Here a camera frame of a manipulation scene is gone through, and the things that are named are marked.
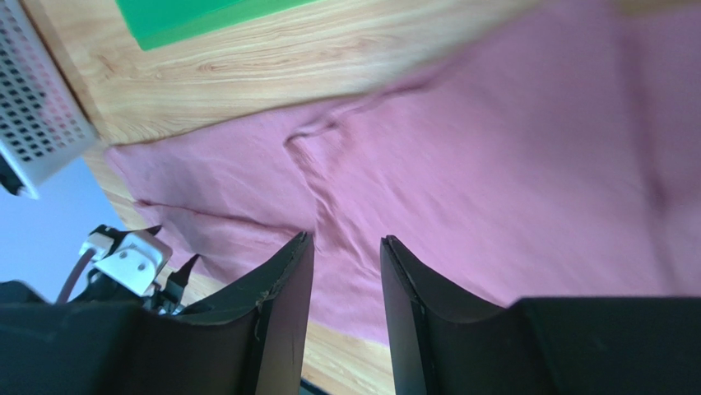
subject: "pink towel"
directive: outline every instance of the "pink towel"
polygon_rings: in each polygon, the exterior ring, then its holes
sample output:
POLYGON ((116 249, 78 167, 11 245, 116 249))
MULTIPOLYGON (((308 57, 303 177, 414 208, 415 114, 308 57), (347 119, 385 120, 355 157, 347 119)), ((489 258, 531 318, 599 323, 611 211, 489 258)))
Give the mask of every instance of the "pink towel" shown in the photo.
POLYGON ((607 2, 563 0, 365 98, 116 147, 107 159, 137 210, 165 226, 172 262, 200 253, 221 281, 314 231, 310 317, 358 337, 387 341, 387 234, 503 305, 693 293, 701 166, 698 150, 677 145, 701 119, 676 103, 692 109, 701 86, 680 94, 671 81, 698 73, 701 58, 648 62, 683 55, 666 45, 677 19, 694 48, 699 29, 684 17, 628 26, 607 2), (660 78, 671 67, 679 76, 660 78))

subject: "wooden table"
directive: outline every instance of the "wooden table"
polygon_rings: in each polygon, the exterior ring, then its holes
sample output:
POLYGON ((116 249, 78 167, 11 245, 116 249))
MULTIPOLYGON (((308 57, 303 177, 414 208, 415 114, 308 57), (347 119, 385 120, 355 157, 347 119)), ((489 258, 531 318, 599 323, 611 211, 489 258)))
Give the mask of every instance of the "wooden table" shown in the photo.
MULTIPOLYGON (((539 1, 323 0, 150 52, 138 48, 114 0, 24 4, 104 143, 127 144, 372 90, 539 1)), ((645 12, 671 1, 620 2, 645 12)), ((100 148, 85 159, 127 227, 143 227, 100 148)), ((195 276, 186 299, 222 286, 195 276)), ((303 376, 331 393, 394 392, 386 347, 314 323, 303 376)))

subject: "green object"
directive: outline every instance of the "green object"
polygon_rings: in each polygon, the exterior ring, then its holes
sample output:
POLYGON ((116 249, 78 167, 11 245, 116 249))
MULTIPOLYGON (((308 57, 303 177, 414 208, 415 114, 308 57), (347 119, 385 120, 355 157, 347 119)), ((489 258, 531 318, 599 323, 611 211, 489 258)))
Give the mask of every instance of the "green object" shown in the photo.
POLYGON ((315 0, 117 0, 143 50, 158 48, 315 0))

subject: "cable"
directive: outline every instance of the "cable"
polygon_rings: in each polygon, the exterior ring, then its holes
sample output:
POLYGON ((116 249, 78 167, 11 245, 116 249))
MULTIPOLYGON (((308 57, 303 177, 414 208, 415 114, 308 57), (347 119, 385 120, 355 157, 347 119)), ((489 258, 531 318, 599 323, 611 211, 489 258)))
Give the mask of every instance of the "cable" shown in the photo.
POLYGON ((68 298, 71 296, 71 292, 73 292, 73 288, 76 286, 78 278, 80 278, 83 271, 86 270, 88 263, 90 263, 90 260, 94 256, 95 250, 88 249, 86 253, 84 253, 81 256, 81 258, 78 259, 76 266, 73 268, 71 274, 68 275, 66 282, 63 284, 63 288, 61 288, 61 293, 58 294, 56 304, 64 304, 68 302, 68 298))

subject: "basket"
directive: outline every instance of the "basket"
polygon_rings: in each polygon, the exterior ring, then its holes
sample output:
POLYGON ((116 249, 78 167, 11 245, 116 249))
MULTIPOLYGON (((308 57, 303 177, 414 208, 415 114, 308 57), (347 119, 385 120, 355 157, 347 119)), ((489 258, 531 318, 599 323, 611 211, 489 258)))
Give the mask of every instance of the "basket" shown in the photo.
POLYGON ((0 181, 38 187, 97 140, 17 0, 0 0, 0 181))

